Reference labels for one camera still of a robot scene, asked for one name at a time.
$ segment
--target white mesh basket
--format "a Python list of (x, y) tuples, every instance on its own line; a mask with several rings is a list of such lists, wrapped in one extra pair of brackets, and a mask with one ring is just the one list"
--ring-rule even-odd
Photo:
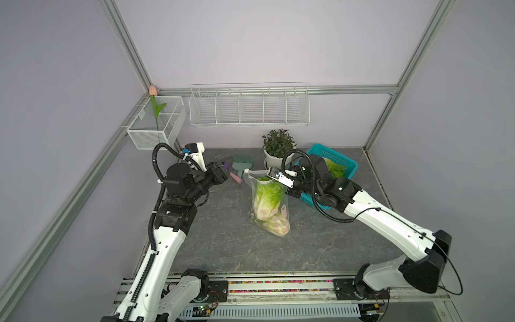
[(152, 150), (160, 142), (173, 146), (186, 119), (182, 97), (155, 96), (155, 98), (157, 105), (166, 103), (159, 113), (157, 124), (152, 101), (148, 98), (127, 129), (127, 133), (139, 150)]
[(237, 84), (238, 87), (226, 88), (192, 86), (191, 124), (196, 127), (309, 124), (307, 84), (266, 85)]

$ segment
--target lettuce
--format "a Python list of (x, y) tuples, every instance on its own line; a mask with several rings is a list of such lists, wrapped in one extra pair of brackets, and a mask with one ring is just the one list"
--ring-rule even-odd
[(267, 177), (259, 178), (258, 181), (269, 181), (257, 183), (253, 205), (256, 218), (265, 221), (278, 212), (284, 194), (284, 186)]
[(334, 163), (333, 161), (324, 158), (325, 163), (327, 164), (327, 168), (329, 169), (329, 172), (331, 172), (331, 175), (334, 179), (343, 178), (345, 176), (345, 170), (347, 170), (347, 167), (344, 165), (339, 165), (337, 163)]

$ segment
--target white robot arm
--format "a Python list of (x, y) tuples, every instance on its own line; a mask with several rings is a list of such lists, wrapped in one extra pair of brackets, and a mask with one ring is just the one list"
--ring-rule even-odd
[[(188, 161), (197, 170), (191, 170), (186, 163), (177, 163), (163, 177), (156, 161), (161, 147)], [(175, 152), (164, 143), (158, 144), (152, 153), (152, 164), (163, 185), (149, 222), (150, 247), (116, 315), (103, 317), (101, 322), (175, 321), (192, 300), (202, 301), (208, 297), (207, 273), (195, 269), (187, 270), (180, 282), (163, 294), (171, 264), (195, 218), (195, 202), (206, 195), (212, 185), (227, 180), (231, 170), (230, 166), (219, 162), (204, 165), (203, 145), (197, 143), (187, 147), (195, 158)], [(426, 293), (436, 292), (448, 259), (450, 235), (441, 230), (433, 233), (406, 220), (348, 179), (333, 179), (322, 158), (308, 156), (299, 150), (290, 153), (293, 152), (304, 156), (293, 171), (285, 170), (283, 164), (283, 169), (271, 168), (268, 174), (270, 178), (288, 186), (288, 195), (298, 198), (302, 192), (308, 193), (313, 198), (315, 208), (326, 217), (342, 223), (359, 220), (404, 253), (385, 263), (363, 265), (356, 277), (349, 281), (335, 280), (338, 299), (373, 299), (378, 291), (385, 288), (408, 285)], [(161, 205), (165, 188), (170, 197)], [(350, 218), (334, 218), (324, 213), (318, 203), (335, 208)]]

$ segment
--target gray marble tabletop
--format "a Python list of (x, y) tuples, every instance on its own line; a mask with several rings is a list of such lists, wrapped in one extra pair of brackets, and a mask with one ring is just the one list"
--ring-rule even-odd
[[(336, 149), (358, 162), (352, 180), (388, 205), (363, 150)], [(204, 160), (253, 155), (253, 170), (264, 169), (262, 149), (208, 149)], [(365, 224), (333, 222), (299, 199), (288, 196), (290, 232), (278, 237), (248, 218), (251, 189), (229, 178), (210, 189), (208, 202), (179, 249), (171, 273), (188, 268), (208, 272), (353, 272), (365, 263), (381, 263), (401, 255), (391, 242)], [(333, 216), (347, 216), (331, 209)]]

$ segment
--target potted plant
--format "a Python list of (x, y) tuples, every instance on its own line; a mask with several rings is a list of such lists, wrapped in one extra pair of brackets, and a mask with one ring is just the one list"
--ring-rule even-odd
[[(286, 152), (295, 148), (295, 142), (289, 135), (288, 130), (280, 129), (279, 131), (272, 130), (270, 133), (263, 136), (263, 151), (266, 155), (266, 166), (281, 168), (283, 157)], [(286, 158), (286, 165), (291, 162), (293, 154)]]

